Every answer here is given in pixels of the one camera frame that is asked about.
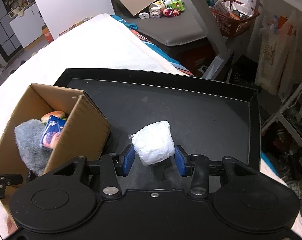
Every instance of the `black tray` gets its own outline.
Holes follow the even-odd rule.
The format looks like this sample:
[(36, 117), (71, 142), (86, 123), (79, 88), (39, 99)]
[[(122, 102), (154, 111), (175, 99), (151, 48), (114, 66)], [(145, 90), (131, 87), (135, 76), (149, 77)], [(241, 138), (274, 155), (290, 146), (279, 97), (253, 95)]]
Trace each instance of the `black tray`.
[[(104, 153), (121, 153), (134, 134), (167, 120), (175, 145), (188, 154), (220, 161), (230, 155), (258, 170), (260, 116), (256, 90), (223, 82), (167, 73), (123, 69), (66, 69), (56, 86), (88, 93), (111, 124)], [(210, 191), (219, 178), (211, 176)], [(125, 188), (184, 188), (173, 158), (143, 166), (136, 158)]]

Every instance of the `bread roll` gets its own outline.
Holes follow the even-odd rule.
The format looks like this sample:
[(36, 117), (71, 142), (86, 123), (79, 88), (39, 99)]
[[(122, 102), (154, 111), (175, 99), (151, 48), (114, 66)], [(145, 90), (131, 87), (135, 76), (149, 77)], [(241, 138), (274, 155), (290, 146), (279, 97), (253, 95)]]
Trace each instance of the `bread roll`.
[(55, 117), (58, 117), (58, 118), (64, 118), (64, 116), (66, 115), (65, 112), (63, 111), (53, 111), (53, 112), (50, 112), (48, 114), (45, 114), (43, 117), (41, 117), (41, 122), (42, 123), (47, 123), (48, 120), (49, 120), (49, 116), (50, 115), (53, 115)]

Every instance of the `white bag with drawing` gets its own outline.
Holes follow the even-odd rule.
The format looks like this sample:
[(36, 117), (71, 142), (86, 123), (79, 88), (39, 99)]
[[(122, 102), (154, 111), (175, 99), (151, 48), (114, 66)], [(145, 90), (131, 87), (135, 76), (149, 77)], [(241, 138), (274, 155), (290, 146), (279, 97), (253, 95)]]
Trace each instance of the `white bag with drawing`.
[(298, 22), (295, 25), (295, 32), (293, 35), (293, 41), (289, 49), (289, 53), (287, 54), (287, 59), (284, 64), (281, 84), (278, 90), (278, 96), (280, 97), (282, 103), (291, 95), (292, 88), (294, 82), (296, 80), (294, 78), (294, 66), (295, 66), (295, 59), (296, 59), (296, 52), (298, 47), (298, 40), (299, 40), (299, 32), (302, 23), (302, 16), (299, 17)]
[(296, 12), (293, 11), (286, 23), (279, 29), (263, 28), (260, 58), (255, 84), (276, 95), (279, 90), (282, 72), (289, 51), (294, 41), (296, 28)]

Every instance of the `white crumpled paper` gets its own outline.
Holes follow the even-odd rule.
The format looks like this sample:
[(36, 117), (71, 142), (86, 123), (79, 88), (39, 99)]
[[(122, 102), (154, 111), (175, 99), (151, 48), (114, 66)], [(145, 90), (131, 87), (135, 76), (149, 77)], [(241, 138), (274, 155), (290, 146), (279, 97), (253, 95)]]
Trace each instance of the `white crumpled paper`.
[(232, 8), (233, 8), (233, 10), (237, 10), (240, 13), (243, 13), (249, 17), (252, 17), (254, 15), (254, 10), (252, 10), (251, 5), (249, 3), (240, 4), (237, 2), (233, 2)]
[(143, 165), (161, 162), (174, 155), (174, 143), (168, 121), (150, 124), (132, 135), (135, 152)]

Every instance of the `brown plastic basket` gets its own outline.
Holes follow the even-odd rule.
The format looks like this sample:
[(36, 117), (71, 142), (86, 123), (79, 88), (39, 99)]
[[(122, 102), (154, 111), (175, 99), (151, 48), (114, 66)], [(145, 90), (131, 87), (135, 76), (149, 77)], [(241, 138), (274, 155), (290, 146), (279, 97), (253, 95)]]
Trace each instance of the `brown plastic basket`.
[[(237, 2), (240, 4), (243, 4), (236, 0), (222, 0), (224, 6), (228, 9), (228, 11), (231, 11), (232, 3)], [(255, 18), (260, 15), (260, 13), (254, 10), (254, 14), (252, 17), (249, 17), (244, 20), (236, 20), (229, 16), (225, 16), (215, 10), (211, 10), (213, 16), (215, 17), (218, 26), (220, 28), (220, 31), (223, 36), (226, 36), (228, 38), (234, 38), (236, 36), (239, 36), (240, 34), (246, 32), (254, 23)]]

